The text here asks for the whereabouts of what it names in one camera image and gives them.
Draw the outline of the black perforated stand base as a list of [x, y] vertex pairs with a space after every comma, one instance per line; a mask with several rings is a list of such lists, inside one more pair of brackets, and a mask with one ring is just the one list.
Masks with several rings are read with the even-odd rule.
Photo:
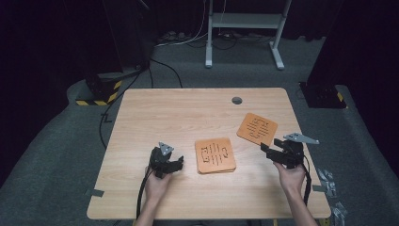
[[334, 86], [312, 85], [299, 83], [308, 107], [310, 108], [347, 108], [346, 102]]

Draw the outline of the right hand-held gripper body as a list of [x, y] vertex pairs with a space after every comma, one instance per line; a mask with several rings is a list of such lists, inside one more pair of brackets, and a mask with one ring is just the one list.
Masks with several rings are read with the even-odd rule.
[[303, 144], [319, 144], [318, 139], [306, 137], [299, 133], [292, 133], [285, 135], [283, 141], [287, 148], [282, 149], [281, 152], [276, 151], [272, 156], [274, 162], [285, 165], [288, 169], [293, 169], [304, 162], [304, 147]]

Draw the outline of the wooden coaster with curly cutouts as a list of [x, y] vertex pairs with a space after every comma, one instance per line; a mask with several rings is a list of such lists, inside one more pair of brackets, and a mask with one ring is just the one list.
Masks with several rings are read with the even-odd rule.
[[231, 141], [227, 137], [197, 140], [195, 150], [200, 174], [231, 172], [236, 169]]

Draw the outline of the wooden coaster with line cutouts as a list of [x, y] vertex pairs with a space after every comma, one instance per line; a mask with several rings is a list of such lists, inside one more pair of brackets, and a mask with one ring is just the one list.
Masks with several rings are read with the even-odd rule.
[[270, 146], [277, 132], [278, 124], [253, 113], [247, 113], [236, 135], [250, 142]]

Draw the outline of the white metal stand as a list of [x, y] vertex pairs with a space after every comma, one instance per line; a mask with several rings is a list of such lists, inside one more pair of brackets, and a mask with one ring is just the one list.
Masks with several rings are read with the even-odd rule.
[[280, 14], [226, 13], [214, 12], [214, 0], [209, 0], [205, 67], [213, 67], [213, 29], [214, 28], [253, 28], [274, 29], [276, 35], [269, 42], [269, 47], [278, 70], [285, 66], [279, 53], [279, 42], [293, 0], [285, 0]]

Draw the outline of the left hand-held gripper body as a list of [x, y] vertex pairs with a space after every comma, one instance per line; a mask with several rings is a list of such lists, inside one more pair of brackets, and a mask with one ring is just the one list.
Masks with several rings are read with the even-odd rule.
[[170, 162], [169, 159], [172, 155], [174, 148], [160, 142], [158, 147], [152, 149], [150, 156], [150, 166], [155, 171], [155, 176], [158, 178], [163, 178], [166, 173], [167, 165]]

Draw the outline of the person's right hand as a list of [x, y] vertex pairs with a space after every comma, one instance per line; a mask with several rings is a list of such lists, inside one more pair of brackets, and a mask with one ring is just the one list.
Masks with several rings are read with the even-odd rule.
[[274, 162], [273, 165], [279, 172], [279, 181], [284, 193], [291, 197], [300, 197], [305, 170], [302, 166], [286, 169], [282, 164]]

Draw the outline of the black yellow striped stand base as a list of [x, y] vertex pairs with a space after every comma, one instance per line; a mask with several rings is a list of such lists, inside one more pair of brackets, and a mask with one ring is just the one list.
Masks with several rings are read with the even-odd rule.
[[103, 81], [98, 74], [87, 76], [85, 84], [78, 92], [75, 102], [78, 105], [109, 105], [118, 96], [120, 80]]

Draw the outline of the power strip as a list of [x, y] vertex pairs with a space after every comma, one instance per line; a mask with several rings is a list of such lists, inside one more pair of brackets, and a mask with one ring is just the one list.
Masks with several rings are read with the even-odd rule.
[[188, 39], [189, 36], [187, 36], [184, 32], [168, 31], [158, 39], [158, 42], [159, 43], [183, 42]]

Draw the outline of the person's left hand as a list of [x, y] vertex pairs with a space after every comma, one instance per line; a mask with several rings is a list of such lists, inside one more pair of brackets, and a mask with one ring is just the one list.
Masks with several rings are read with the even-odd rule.
[[172, 175], [165, 174], [163, 178], [158, 178], [154, 175], [153, 170], [149, 169], [149, 172], [146, 174], [146, 178], [146, 201], [160, 202], [168, 190], [168, 184], [172, 178]]

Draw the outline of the silver metal bracket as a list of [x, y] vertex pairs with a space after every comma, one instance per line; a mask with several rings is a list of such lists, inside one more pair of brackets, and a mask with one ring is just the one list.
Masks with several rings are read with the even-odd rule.
[[336, 198], [337, 197], [337, 189], [336, 185], [333, 179], [333, 174], [326, 170], [326, 169], [318, 169], [317, 174], [320, 177], [320, 183], [322, 188], [324, 189], [324, 192], [330, 197], [330, 198]]
[[345, 217], [348, 212], [341, 202], [331, 206], [332, 226], [345, 226]]

